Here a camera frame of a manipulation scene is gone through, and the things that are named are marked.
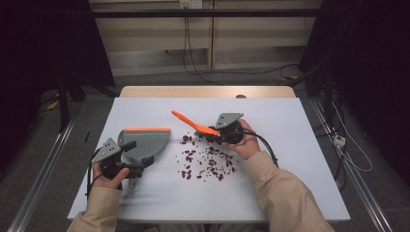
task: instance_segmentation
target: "beige jacket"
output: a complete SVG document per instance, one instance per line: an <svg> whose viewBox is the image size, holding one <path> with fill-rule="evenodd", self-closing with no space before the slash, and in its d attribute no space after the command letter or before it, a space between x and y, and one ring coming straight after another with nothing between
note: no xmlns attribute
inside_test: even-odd
<svg viewBox="0 0 410 232"><path fill-rule="evenodd" d="M244 168L271 231L334 231L308 187L295 175L278 169L265 152L250 157ZM68 231L115 231L120 196L120 190L93 187L86 211L78 213Z"/></svg>

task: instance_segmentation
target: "gray floor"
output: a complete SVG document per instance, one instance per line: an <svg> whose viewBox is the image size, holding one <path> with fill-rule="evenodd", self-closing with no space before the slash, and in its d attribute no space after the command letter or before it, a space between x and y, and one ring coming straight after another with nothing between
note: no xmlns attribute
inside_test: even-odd
<svg viewBox="0 0 410 232"><path fill-rule="evenodd" d="M243 69L239 72L261 72L271 69ZM292 69L282 70L282 76L297 74ZM215 73L204 74L209 80L223 85L276 85L280 82L279 72L263 74ZM127 85L211 85L197 75L185 72L147 74L142 76L116 77L119 91ZM113 99L94 89L84 87L87 92L85 102L70 101L72 115L78 111L73 130L56 162L52 175L47 180L42 197L28 221L26 231L65 231L70 222L66 219L77 193L77 185L82 181L90 156L94 152L103 130ZM312 127L320 125L304 86L295 88L301 99ZM350 134L369 155L373 170L363 172L362 176L385 212L394 231L410 231L410 187L385 163L376 144L366 139L360 124L355 120L348 106L344 108L346 126ZM6 231L12 223L22 201L40 172L59 129L58 108L41 111L29 137L16 158L4 173L0 182L0 231ZM318 142L333 172L337 169L337 156L326 136L318 137ZM359 149L347 141L348 152L360 166L367 162ZM351 180L341 192L351 215L351 220L333 223L336 231L377 231L367 209L359 197ZM119 231L130 231L138 225L120 222Z"/></svg>

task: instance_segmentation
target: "orange brush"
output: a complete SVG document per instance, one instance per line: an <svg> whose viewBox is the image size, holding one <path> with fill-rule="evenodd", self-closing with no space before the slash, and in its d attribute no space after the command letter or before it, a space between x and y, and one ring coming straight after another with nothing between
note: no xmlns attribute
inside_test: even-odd
<svg viewBox="0 0 410 232"><path fill-rule="evenodd" d="M190 125L191 127L193 127L198 132L210 133L210 134L213 134L213 135L216 135L216 136L220 135L219 131L213 130L211 128L208 128L208 127L205 127L205 126L202 126L202 125L197 125L196 123L194 123L193 121L191 121L189 118L185 117L184 115L180 114L176 110L172 110L171 112L172 112L173 115L175 115L175 117L179 118L184 123Z"/></svg>

